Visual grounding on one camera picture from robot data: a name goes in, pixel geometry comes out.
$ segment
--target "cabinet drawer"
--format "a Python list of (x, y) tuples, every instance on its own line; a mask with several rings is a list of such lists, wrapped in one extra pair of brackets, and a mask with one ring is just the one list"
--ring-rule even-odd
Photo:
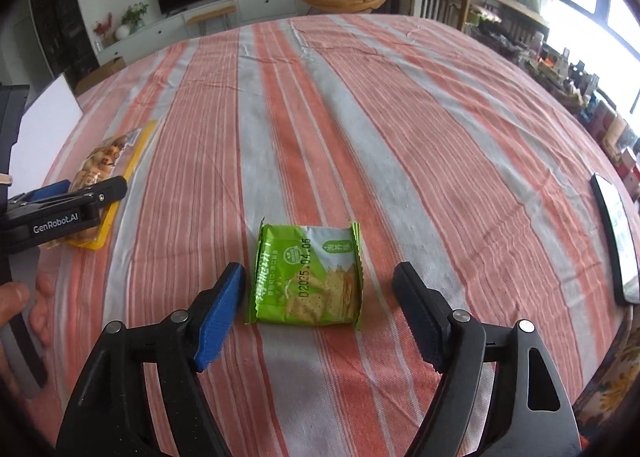
[(238, 5), (243, 23), (276, 18), (296, 11), (296, 0), (238, 0)]

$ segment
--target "blue gripper pad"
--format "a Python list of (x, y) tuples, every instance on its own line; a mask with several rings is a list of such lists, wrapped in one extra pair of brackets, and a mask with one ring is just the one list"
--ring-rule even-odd
[(442, 294), (424, 285), (409, 262), (396, 266), (392, 289), (422, 359), (443, 373), (452, 353), (451, 307)]
[(230, 263), (213, 289), (206, 291), (206, 293), (216, 293), (217, 296), (213, 299), (209, 312), (200, 326), (198, 350), (193, 357), (197, 372), (202, 372), (220, 355), (226, 335), (238, 312), (244, 294), (245, 280), (244, 267), (239, 263)]

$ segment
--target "window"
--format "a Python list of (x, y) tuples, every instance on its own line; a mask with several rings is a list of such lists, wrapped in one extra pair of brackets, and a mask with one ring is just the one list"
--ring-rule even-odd
[(554, 49), (570, 50), (640, 133), (640, 25), (623, 0), (552, 0), (543, 11)]

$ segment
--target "plastic food package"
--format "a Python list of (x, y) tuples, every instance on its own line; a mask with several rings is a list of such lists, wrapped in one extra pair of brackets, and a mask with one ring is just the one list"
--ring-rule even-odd
[(360, 324), (360, 226), (260, 225), (249, 323)]
[[(76, 178), (71, 183), (69, 192), (118, 175), (122, 175), (128, 181), (156, 128), (156, 124), (157, 121), (152, 120), (141, 128), (102, 141), (85, 159)], [(73, 246), (100, 249), (107, 240), (119, 204), (119, 202), (113, 202), (102, 210), (102, 220), (99, 226), (79, 231), (67, 237), (66, 241)]]

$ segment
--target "cracker packet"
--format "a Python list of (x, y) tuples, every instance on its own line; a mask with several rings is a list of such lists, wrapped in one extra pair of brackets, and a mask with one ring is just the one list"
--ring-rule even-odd
[[(69, 191), (74, 192), (117, 175), (129, 181), (157, 123), (151, 120), (140, 128), (102, 141), (85, 159)], [(99, 226), (70, 235), (65, 242), (76, 247), (100, 249), (107, 240), (119, 205), (119, 201), (111, 203), (100, 212)]]
[(261, 224), (248, 322), (360, 325), (360, 225)]

